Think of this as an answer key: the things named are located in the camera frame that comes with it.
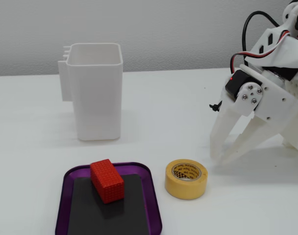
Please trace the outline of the white gripper with motor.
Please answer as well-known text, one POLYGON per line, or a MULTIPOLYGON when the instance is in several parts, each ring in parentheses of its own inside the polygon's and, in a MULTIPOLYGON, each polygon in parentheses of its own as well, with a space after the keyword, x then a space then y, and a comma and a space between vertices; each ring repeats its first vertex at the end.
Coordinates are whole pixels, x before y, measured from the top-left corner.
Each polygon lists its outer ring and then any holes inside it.
POLYGON ((284 89, 284 80, 264 70, 245 65, 226 81, 222 103, 210 134, 210 157, 230 163, 282 132, 298 114, 298 100, 284 89), (231 147, 223 153, 225 140, 242 116, 250 120, 231 147))

